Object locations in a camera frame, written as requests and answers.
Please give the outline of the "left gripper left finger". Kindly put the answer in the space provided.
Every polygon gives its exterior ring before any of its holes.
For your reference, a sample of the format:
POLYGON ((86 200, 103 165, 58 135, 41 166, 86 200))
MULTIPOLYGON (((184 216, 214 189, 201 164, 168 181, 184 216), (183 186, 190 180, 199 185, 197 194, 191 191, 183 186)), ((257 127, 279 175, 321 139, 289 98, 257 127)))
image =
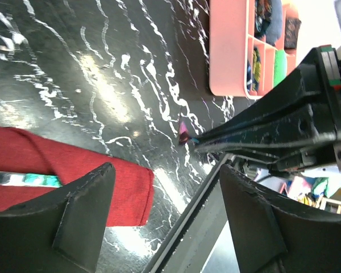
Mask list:
POLYGON ((95 272, 109 201, 76 180, 0 212, 0 272, 95 272))

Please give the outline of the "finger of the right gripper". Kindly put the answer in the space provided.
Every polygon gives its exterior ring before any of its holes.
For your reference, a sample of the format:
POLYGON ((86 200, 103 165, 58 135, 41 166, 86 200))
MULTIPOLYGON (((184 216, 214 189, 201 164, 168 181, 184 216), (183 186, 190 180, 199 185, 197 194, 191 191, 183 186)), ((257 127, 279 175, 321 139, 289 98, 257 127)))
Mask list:
POLYGON ((275 88, 230 121, 201 136, 199 142, 209 142, 255 126, 281 121, 304 110, 310 116, 306 123, 337 123, 337 105, 332 95, 341 87, 339 60, 335 48, 317 47, 275 88))
POLYGON ((234 148, 301 148, 336 140, 335 125, 327 106, 307 104, 276 121, 199 139, 194 148, 198 152, 234 148))

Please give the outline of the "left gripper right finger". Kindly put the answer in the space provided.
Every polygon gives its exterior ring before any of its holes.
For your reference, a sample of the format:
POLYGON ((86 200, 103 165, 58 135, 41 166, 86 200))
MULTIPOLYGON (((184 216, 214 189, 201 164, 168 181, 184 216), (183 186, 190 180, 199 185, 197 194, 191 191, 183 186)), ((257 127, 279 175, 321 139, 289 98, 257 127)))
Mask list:
POLYGON ((294 201, 230 166, 219 181, 240 272, 341 272, 341 215, 294 201))

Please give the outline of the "dark red cloth napkin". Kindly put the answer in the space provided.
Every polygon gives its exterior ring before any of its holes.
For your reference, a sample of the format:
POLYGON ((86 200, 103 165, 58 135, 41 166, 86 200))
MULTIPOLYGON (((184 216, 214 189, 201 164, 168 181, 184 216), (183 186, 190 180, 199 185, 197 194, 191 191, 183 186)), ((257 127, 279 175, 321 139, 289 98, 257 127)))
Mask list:
POLYGON ((151 169, 23 129, 0 127, 0 171, 55 175, 65 189, 76 180, 101 181, 109 201, 108 227, 143 226, 151 212, 151 169))

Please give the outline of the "silver spoon patterned handle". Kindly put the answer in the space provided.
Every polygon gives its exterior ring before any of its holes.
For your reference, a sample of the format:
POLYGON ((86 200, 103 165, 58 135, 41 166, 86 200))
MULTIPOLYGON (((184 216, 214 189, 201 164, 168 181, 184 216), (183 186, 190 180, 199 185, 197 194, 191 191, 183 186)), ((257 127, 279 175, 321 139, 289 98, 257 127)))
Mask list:
POLYGON ((62 186, 59 178, 53 175, 36 173, 13 173, 0 171, 0 185, 19 187, 52 187, 62 186))

